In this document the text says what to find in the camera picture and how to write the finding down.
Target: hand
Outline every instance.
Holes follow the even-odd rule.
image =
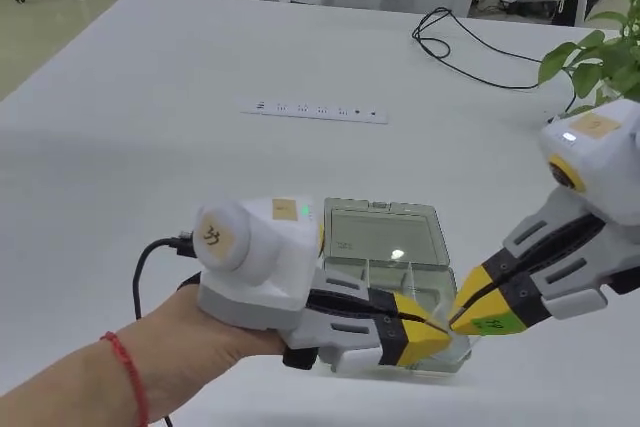
[[[118,332],[140,372],[151,422],[172,413],[243,357],[284,350],[275,332],[231,327],[200,311],[197,292],[195,285],[183,287]]]

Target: white camera housing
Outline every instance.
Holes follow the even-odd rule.
[[[310,197],[203,207],[193,230],[193,247],[206,268],[198,295],[202,310],[243,328],[295,328],[319,252]]]

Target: black wire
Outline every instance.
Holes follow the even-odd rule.
[[[429,27],[431,27],[434,24],[437,24],[438,22],[440,22],[442,19],[444,19],[446,17],[451,17],[456,22],[456,24],[458,24],[458,26],[462,30],[464,30],[467,34],[469,34],[475,40],[480,42],[482,45],[484,45],[488,49],[493,50],[494,52],[497,52],[497,53],[502,54],[502,55],[507,55],[509,57],[514,57],[516,59],[522,59],[522,60],[526,60],[526,61],[529,61],[529,62],[534,62],[536,64],[541,64],[542,63],[541,60],[534,59],[533,57],[527,57],[526,55],[515,54],[513,52],[507,52],[506,50],[502,50],[502,49],[499,49],[497,47],[494,47],[491,44],[488,44],[487,42],[482,40],[480,37],[478,37],[476,34],[471,32],[471,30],[469,30],[467,27],[465,27],[464,24],[462,24],[462,22],[460,22],[458,20],[458,18],[453,14],[451,9],[447,9],[445,7],[438,7],[436,9],[432,10],[427,15],[425,15],[422,18],[422,20],[420,20],[420,23],[418,24],[418,26],[414,29],[413,33],[411,34],[411,37],[416,42],[418,42],[418,45],[420,45],[420,48],[428,56],[436,59],[441,64],[446,65],[450,69],[458,72],[459,74],[464,75],[465,77],[468,77],[470,79],[476,80],[478,82],[481,82],[481,83],[483,83],[485,85],[489,85],[491,87],[497,87],[499,89],[505,89],[505,90],[531,90],[531,89],[535,89],[536,87],[538,87],[540,85],[537,82],[535,84],[531,84],[531,85],[503,85],[503,84],[498,84],[496,82],[492,82],[490,80],[483,79],[483,78],[478,77],[478,76],[476,76],[474,74],[466,72],[466,71],[460,69],[459,67],[456,67],[455,65],[453,65],[453,64],[447,62],[446,60],[444,60],[444,59],[446,59],[447,57],[449,57],[451,55],[451,46],[447,42],[442,40],[442,39],[438,39],[438,38],[435,38],[435,37],[423,37],[422,34],[425,32],[426,29],[428,29]],[[432,42],[432,43],[435,42],[437,44],[440,44],[445,49],[444,53],[437,54],[432,49],[427,47],[427,45],[425,45],[425,42]],[[569,79],[571,79],[571,76],[569,75],[569,73],[564,69],[563,69],[563,71],[565,72],[565,74],[567,74],[569,76]],[[575,94],[575,90],[574,90],[573,99],[571,100],[571,102],[569,103],[567,108],[565,109],[565,112],[569,111],[569,109],[571,108],[571,106],[573,105],[575,100],[576,100],[576,94]]]
[[[147,258],[159,247],[174,247],[180,244],[180,239],[175,237],[167,238],[167,239],[159,239],[155,242],[151,242],[140,254],[140,258],[138,259],[138,264],[136,265],[136,270],[133,274],[133,308],[136,313],[136,320],[140,320],[142,318],[142,308],[140,306],[140,277],[142,276],[142,269],[144,269],[144,264],[147,261]],[[173,427],[173,422],[169,416],[164,418],[164,423],[167,424],[167,427]]]

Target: table surface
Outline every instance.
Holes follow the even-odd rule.
[[[458,279],[495,252],[554,186],[536,137],[571,89],[561,78],[529,93],[462,78],[411,40],[419,19],[120,0],[38,70],[0,104],[0,390],[129,322],[141,249],[189,229],[201,203],[225,195],[432,204]],[[587,32],[465,23],[537,58]],[[487,51],[452,22],[434,33],[467,70],[535,82],[535,65]],[[239,113],[237,99],[255,98],[375,107],[390,123]],[[196,270],[154,254],[145,310]],[[179,411],[176,425],[635,424],[640,296],[609,297],[604,311],[483,339],[448,380],[354,380],[243,361]]]

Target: power strip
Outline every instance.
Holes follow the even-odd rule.
[[[241,112],[245,114],[274,115],[278,117],[302,117],[306,119],[338,120],[344,122],[366,122],[387,124],[387,114],[377,109],[348,109],[327,107],[308,102],[243,102]]]

